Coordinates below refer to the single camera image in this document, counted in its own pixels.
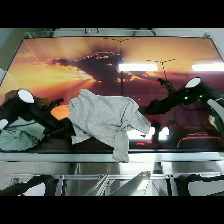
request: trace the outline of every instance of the robotic arm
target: robotic arm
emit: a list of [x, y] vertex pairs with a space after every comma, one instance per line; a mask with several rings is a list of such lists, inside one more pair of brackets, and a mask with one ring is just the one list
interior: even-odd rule
[[201, 78], [191, 79], [183, 88], [175, 91], [169, 81], [158, 79], [165, 85], [169, 95], [162, 100], [153, 100], [146, 108], [146, 114], [164, 114], [178, 104], [192, 104], [196, 101], [210, 109], [215, 123], [224, 140], [224, 99], [222, 95], [207, 86]]
[[44, 134], [47, 136], [70, 137], [75, 135], [68, 118], [59, 121], [51, 114], [51, 110], [63, 101], [64, 99], [57, 99], [46, 106], [42, 105], [38, 98], [29, 91], [16, 90], [0, 106], [0, 131], [21, 117], [25, 121], [34, 120], [45, 127]]

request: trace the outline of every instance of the folded fabric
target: folded fabric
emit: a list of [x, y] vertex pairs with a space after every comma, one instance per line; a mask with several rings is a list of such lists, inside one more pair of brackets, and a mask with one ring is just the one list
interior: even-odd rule
[[44, 138], [44, 127], [34, 121], [18, 118], [0, 134], [0, 149], [3, 151], [22, 151], [32, 148]]
[[69, 119], [76, 133], [72, 143], [93, 136], [114, 148], [116, 161], [128, 162], [127, 131], [136, 129], [147, 134], [150, 129], [150, 122], [138, 108], [138, 104], [128, 97], [100, 96], [87, 89], [80, 90], [79, 95], [69, 102]]

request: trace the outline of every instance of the sunset image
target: sunset image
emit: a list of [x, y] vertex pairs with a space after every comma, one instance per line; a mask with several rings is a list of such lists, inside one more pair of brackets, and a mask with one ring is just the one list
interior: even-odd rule
[[[0, 88], [0, 102], [10, 90], [24, 88], [38, 97], [64, 98], [63, 105], [52, 114], [62, 119], [69, 114], [69, 101], [88, 89], [95, 94], [134, 99], [147, 106], [154, 99], [168, 95], [157, 81], [167, 79], [177, 90], [193, 77], [218, 91], [223, 91], [224, 72], [194, 72], [192, 65], [222, 62], [212, 40], [180, 37], [60, 37], [24, 39], [8, 69]], [[121, 72], [121, 63], [155, 63], [158, 71]], [[200, 107], [198, 103], [187, 108]], [[147, 116], [162, 126], [174, 124], [178, 129], [211, 131], [206, 111], [189, 112], [175, 107], [165, 115]]]

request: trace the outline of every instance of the orange sky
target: orange sky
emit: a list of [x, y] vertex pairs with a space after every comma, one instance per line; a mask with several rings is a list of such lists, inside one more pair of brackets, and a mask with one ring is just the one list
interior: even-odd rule
[[[50, 65], [52, 58], [79, 60], [97, 51], [120, 53], [126, 63], [147, 63], [147, 60], [168, 60], [167, 72], [192, 72], [195, 63], [221, 61], [221, 58], [209, 39], [176, 37], [62, 37], [26, 39], [22, 42], [8, 74], [0, 88], [0, 101], [4, 94], [12, 89], [25, 88], [31, 92], [60, 91], [67, 86], [79, 86], [69, 95], [74, 97], [81, 88], [90, 88], [97, 81], [85, 72], [71, 66]], [[66, 105], [56, 109], [55, 114], [65, 114]]]

